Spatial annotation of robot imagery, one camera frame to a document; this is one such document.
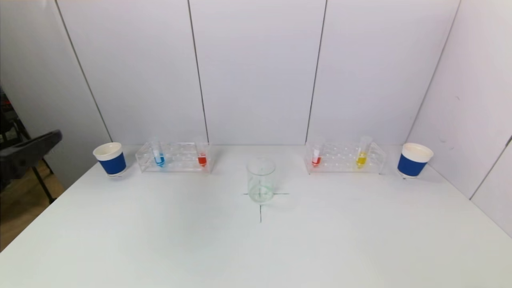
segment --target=blue liquid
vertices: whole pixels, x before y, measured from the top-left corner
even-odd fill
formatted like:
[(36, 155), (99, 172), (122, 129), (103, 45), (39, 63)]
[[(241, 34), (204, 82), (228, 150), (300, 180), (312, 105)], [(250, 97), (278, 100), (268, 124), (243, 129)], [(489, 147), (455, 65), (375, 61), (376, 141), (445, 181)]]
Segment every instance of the blue liquid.
[(155, 157), (155, 162), (157, 163), (158, 166), (163, 167), (163, 165), (165, 163), (165, 159), (163, 158), (163, 153), (160, 153), (160, 159), (157, 159)]

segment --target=clear acrylic test tube rack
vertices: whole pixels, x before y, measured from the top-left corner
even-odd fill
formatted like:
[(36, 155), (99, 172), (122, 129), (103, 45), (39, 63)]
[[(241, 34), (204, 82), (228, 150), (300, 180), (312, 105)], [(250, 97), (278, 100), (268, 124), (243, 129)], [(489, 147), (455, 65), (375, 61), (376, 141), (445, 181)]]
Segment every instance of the clear acrylic test tube rack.
[(200, 172), (210, 173), (213, 167), (213, 159), (210, 153), (210, 146), (206, 148), (206, 165), (199, 164), (198, 153), (195, 143), (160, 143), (165, 163), (158, 166), (155, 162), (151, 143), (146, 143), (135, 153), (141, 172)]
[(318, 166), (313, 166), (313, 144), (306, 143), (304, 162), (308, 173), (381, 173), (386, 161), (386, 154), (374, 142), (370, 144), (366, 164), (358, 168), (356, 161), (359, 157), (359, 143), (335, 143), (325, 142), (320, 154), (321, 160)]

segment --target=paper cup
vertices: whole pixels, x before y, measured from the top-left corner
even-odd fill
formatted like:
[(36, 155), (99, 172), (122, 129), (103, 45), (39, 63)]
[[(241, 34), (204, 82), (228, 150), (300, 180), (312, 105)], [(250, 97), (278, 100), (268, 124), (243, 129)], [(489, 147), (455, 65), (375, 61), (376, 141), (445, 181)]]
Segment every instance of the paper cup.
[(103, 144), (94, 149), (93, 155), (110, 176), (119, 175), (126, 169), (121, 143)]
[(404, 178), (415, 178), (432, 156), (434, 152), (423, 145), (405, 143), (398, 162), (398, 171)]

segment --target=empty glass beaker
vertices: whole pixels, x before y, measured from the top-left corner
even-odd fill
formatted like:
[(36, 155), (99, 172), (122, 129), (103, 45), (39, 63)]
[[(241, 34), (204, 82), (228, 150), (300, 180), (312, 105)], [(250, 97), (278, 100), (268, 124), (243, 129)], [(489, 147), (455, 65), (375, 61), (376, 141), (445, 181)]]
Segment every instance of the empty glass beaker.
[(248, 194), (252, 201), (265, 203), (274, 197), (275, 163), (271, 159), (257, 157), (247, 164)]

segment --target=white wall panel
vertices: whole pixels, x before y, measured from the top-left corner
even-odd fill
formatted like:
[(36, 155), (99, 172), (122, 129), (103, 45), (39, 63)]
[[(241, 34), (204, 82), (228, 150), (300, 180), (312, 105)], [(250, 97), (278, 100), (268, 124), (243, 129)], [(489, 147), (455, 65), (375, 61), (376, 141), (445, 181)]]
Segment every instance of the white wall panel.
[(403, 144), (459, 0), (329, 0), (309, 134)]
[(68, 188), (110, 138), (55, 2), (0, 1), (0, 80), (32, 137), (62, 131), (45, 159)]
[(186, 0), (58, 3), (114, 141), (206, 137)]
[(505, 149), (471, 201), (512, 237), (512, 145)]
[(462, 1), (409, 141), (471, 197), (512, 134), (512, 2)]
[(210, 141), (304, 144), (325, 0), (190, 0)]

